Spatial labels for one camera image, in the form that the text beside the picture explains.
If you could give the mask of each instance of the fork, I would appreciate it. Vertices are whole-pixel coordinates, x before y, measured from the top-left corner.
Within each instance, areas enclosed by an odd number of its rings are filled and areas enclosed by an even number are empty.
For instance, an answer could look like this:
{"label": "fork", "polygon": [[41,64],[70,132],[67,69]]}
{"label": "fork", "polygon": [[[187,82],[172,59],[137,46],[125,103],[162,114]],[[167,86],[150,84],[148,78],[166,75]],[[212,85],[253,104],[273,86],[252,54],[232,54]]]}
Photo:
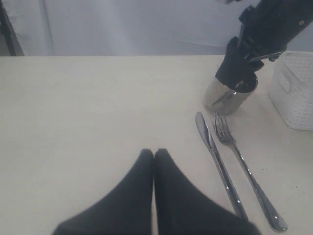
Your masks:
{"label": "fork", "polygon": [[255,195],[260,203],[260,206],[263,210],[263,213],[268,220],[271,227],[276,231],[286,231],[287,230],[287,223],[281,217],[281,215],[277,212],[274,208],[272,203],[269,201],[268,197],[265,195],[259,184],[256,182],[254,176],[252,175],[248,165],[246,164],[245,160],[243,159],[239,149],[236,145],[236,140],[233,138],[229,127],[227,125],[226,117],[224,114],[220,112],[214,113],[214,130],[215,133],[220,140],[221,143],[230,146],[230,148],[234,151],[235,155],[237,156],[238,161],[241,163],[242,168],[244,169],[251,186],[255,192]]}

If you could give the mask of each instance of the stainless steel cup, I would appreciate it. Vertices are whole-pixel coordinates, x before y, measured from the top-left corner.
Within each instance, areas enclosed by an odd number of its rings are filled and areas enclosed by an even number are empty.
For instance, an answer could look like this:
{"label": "stainless steel cup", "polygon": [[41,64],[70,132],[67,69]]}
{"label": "stainless steel cup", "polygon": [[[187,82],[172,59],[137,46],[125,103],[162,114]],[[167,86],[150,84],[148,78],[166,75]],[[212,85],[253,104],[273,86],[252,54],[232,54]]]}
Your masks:
{"label": "stainless steel cup", "polygon": [[257,85],[258,79],[255,77],[248,83],[239,83],[235,89],[231,89],[214,77],[205,92],[204,104],[214,112],[229,115],[252,94]]}

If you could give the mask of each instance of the white plastic basket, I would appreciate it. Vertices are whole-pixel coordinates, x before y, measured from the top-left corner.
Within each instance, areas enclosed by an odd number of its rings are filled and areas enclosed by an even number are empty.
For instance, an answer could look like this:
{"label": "white plastic basket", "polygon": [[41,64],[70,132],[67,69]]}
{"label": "white plastic basket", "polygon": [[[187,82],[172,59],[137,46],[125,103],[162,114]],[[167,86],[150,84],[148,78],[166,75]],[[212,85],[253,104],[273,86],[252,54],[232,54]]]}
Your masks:
{"label": "white plastic basket", "polygon": [[313,53],[281,55],[268,94],[286,125],[313,131]]}

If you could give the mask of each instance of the white backdrop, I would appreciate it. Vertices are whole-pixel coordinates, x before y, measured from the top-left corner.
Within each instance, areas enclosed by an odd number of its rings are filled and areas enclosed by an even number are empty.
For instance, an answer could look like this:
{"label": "white backdrop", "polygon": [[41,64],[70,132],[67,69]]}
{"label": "white backdrop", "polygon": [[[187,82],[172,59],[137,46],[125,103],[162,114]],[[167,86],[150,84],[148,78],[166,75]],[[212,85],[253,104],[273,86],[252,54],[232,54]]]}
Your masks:
{"label": "white backdrop", "polygon": [[[25,55],[220,54],[259,0],[3,0]],[[310,25],[291,44],[313,51]]]}

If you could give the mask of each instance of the table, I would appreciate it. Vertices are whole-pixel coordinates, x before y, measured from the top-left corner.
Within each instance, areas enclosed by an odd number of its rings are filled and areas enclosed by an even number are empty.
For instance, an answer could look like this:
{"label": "table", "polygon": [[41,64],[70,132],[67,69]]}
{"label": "table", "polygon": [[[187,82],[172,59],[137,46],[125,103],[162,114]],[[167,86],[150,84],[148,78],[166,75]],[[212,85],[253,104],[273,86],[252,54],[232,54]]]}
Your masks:
{"label": "table", "polygon": [[[105,196],[142,148],[167,148],[188,179],[233,211],[195,125],[223,56],[0,58],[0,234],[49,235]],[[273,63],[229,124],[252,173],[289,225],[312,231],[313,133],[288,128],[267,90]],[[272,231],[231,150],[217,147],[245,205]],[[153,230],[157,234],[155,206]]]}

